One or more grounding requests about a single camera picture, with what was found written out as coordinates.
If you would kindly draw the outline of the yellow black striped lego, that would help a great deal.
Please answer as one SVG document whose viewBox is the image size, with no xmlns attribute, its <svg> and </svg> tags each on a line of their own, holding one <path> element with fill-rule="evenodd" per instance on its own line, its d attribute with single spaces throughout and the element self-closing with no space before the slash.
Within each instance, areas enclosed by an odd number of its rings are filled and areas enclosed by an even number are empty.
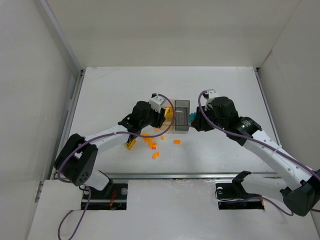
<svg viewBox="0 0 320 240">
<path fill-rule="evenodd" d="M 137 140 L 136 140 L 136 139 L 133 139 L 133 140 L 131 140 L 131 141 L 128 141 L 128 142 L 125 144 L 125 146 L 126 146 L 126 148 L 127 148 L 128 150 L 131 150 L 132 147 L 136 144 L 136 142 L 137 142 Z"/>
</svg>

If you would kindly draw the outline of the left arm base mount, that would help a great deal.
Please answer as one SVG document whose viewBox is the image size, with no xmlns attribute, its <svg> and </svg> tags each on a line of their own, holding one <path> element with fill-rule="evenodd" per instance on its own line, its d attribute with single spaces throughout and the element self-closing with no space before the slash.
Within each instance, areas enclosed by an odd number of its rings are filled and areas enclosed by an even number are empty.
<svg viewBox="0 0 320 240">
<path fill-rule="evenodd" d="M 98 190 L 90 187 L 91 198 L 87 210 L 106 210 L 106 211 L 124 211 L 127 209 L 127 197 L 128 197 L 128 183 L 114 183 L 111 192 L 107 196 L 103 196 Z M 81 210 L 85 209 L 85 206 L 89 199 L 89 192 L 84 191 L 82 200 L 80 203 Z"/>
</svg>

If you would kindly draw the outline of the teal lego creature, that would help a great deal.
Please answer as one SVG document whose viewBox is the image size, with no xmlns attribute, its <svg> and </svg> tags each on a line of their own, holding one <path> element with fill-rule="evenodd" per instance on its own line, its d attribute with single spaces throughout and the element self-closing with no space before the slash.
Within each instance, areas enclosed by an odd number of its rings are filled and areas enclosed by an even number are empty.
<svg viewBox="0 0 320 240">
<path fill-rule="evenodd" d="M 191 124 L 195 118 L 196 118 L 196 113 L 195 112 L 191 113 L 188 118 L 188 123 Z"/>
</svg>

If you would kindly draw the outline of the yellow lego brick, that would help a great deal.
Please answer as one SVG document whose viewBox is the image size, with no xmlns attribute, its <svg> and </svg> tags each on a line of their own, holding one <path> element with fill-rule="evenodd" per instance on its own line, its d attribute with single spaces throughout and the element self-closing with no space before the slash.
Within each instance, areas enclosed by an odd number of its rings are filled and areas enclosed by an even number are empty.
<svg viewBox="0 0 320 240">
<path fill-rule="evenodd" d="M 174 110 L 171 107 L 166 107 L 164 116 L 165 116 L 165 119 L 169 121 L 174 116 Z"/>
</svg>

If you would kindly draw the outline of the amber transparent container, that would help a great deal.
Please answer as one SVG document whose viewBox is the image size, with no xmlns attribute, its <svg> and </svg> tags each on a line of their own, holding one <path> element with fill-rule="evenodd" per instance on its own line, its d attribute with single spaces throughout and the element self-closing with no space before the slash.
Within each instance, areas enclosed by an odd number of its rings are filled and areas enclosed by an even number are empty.
<svg viewBox="0 0 320 240">
<path fill-rule="evenodd" d="M 164 104 L 162 105 L 162 108 L 165 110 L 165 108 L 172 108 L 171 107 L 171 104 L 166 100 L 164 102 Z M 174 128 L 175 128 L 175 122 L 172 122 L 173 120 L 173 117 L 170 119 L 170 120 L 166 120 L 165 118 L 165 121 L 163 122 L 162 126 L 159 129 L 159 131 L 164 131 L 166 129 L 169 129 L 170 131 L 173 131 Z"/>
</svg>

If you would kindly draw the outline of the aluminium rail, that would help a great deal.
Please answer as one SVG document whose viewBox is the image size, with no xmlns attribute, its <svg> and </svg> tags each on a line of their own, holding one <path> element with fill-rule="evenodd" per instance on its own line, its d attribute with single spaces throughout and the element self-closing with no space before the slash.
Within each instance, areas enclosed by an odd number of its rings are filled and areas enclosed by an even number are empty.
<svg viewBox="0 0 320 240">
<path fill-rule="evenodd" d="M 232 179 L 236 172 L 225 173 L 107 173 L 112 179 Z"/>
</svg>

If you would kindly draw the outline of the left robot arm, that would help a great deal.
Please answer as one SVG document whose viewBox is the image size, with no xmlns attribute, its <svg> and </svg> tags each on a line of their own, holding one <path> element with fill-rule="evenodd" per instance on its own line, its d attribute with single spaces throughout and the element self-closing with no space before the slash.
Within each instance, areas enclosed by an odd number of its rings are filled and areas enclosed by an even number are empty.
<svg viewBox="0 0 320 240">
<path fill-rule="evenodd" d="M 88 186 L 108 196 L 113 180 L 94 169 L 97 156 L 115 146 L 133 143 L 148 126 L 160 128 L 166 120 L 164 101 L 162 97 L 138 101 L 132 112 L 114 127 L 87 136 L 71 135 L 56 158 L 54 168 L 75 186 Z"/>
</svg>

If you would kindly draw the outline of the grey transparent container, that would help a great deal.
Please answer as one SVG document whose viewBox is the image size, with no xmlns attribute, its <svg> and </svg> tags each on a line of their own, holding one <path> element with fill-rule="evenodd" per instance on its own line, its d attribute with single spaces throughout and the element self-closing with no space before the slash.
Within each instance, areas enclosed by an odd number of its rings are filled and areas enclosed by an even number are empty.
<svg viewBox="0 0 320 240">
<path fill-rule="evenodd" d="M 176 100 L 175 101 L 175 130 L 187 132 L 190 128 L 190 101 Z"/>
</svg>

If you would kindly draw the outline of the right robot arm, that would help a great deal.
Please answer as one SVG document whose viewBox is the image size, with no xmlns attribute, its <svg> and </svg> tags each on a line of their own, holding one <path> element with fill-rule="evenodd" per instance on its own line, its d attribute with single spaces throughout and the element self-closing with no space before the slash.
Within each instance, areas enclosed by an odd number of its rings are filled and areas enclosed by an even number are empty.
<svg viewBox="0 0 320 240">
<path fill-rule="evenodd" d="M 250 117 L 239 116 L 234 102 L 213 90 L 202 91 L 191 127 L 198 132 L 219 130 L 241 147 L 258 156 L 280 179 L 242 171 L 231 182 L 217 183 L 220 200 L 228 204 L 270 197 L 282 201 L 291 215 L 306 216 L 320 200 L 320 172 L 304 165 L 276 144 Z"/>
</svg>

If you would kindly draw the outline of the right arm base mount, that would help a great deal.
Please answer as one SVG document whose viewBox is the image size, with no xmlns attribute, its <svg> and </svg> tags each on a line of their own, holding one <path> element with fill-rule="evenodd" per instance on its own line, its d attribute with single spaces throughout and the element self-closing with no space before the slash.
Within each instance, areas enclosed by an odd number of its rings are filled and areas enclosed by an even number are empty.
<svg viewBox="0 0 320 240">
<path fill-rule="evenodd" d="M 261 195 L 247 193 L 244 188 L 231 182 L 216 183 L 214 196 L 219 210 L 264 210 Z"/>
</svg>

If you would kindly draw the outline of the orange curved lego lower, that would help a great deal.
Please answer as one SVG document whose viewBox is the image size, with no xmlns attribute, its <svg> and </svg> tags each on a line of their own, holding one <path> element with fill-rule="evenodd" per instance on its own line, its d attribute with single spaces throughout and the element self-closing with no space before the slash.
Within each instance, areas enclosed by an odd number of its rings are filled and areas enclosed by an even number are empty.
<svg viewBox="0 0 320 240">
<path fill-rule="evenodd" d="M 153 158 L 153 159 L 157 159 L 159 156 L 160 156 L 160 153 L 159 153 L 159 152 L 155 152 L 155 153 L 152 155 L 152 158 Z"/>
</svg>

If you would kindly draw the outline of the orange lego cluster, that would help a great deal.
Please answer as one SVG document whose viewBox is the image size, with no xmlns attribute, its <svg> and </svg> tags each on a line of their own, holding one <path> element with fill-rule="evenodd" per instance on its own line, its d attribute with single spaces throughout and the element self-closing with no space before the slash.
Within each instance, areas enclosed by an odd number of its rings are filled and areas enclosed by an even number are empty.
<svg viewBox="0 0 320 240">
<path fill-rule="evenodd" d="M 154 137 L 151 137 L 148 133 L 142 133 L 142 139 L 148 144 L 148 147 L 152 150 L 157 149 L 157 143 Z"/>
</svg>

